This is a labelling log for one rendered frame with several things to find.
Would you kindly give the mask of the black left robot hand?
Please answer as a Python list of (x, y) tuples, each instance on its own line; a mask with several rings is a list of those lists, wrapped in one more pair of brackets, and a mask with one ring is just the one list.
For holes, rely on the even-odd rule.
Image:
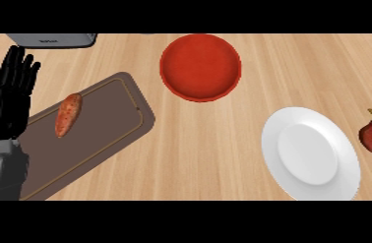
[(0, 66), (0, 140), (16, 139), (26, 130), (39, 67), (25, 48), (11, 45)]

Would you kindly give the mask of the red bowl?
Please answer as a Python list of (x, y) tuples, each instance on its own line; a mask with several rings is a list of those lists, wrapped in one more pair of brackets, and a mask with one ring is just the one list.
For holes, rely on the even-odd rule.
[(240, 60), (233, 46), (205, 33), (178, 37), (159, 58), (159, 76), (183, 99), (208, 102), (224, 97), (240, 78)]

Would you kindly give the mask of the white plate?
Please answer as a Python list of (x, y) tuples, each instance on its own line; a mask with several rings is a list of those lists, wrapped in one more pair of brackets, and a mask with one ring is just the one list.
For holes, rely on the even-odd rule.
[(261, 153), (295, 200), (351, 200), (360, 186), (357, 154), (341, 129), (314, 110), (284, 107), (267, 118)]

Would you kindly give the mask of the red pear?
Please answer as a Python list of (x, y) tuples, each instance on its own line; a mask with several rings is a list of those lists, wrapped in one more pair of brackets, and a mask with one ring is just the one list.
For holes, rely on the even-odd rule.
[(358, 141), (364, 149), (372, 152), (372, 120), (358, 131)]

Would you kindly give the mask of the orange sweet potato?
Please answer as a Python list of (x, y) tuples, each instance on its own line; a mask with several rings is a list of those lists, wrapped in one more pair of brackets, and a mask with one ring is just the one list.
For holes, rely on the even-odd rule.
[(79, 93), (72, 93), (62, 101), (54, 119), (54, 134), (62, 138), (76, 120), (81, 111), (82, 96)]

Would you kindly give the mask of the grey appliance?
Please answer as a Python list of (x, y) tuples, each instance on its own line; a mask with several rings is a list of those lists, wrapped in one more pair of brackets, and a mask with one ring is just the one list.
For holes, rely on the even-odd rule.
[(25, 48), (84, 48), (96, 42), (96, 33), (7, 33)]

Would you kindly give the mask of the brown cutting board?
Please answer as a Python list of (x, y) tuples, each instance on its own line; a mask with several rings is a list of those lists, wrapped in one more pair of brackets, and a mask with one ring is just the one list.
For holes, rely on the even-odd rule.
[(66, 135), (54, 134), (57, 107), (51, 106), (29, 118), (19, 137), (29, 155), (23, 201), (47, 199), (153, 126), (153, 113), (128, 73), (116, 73), (79, 94), (81, 111)]

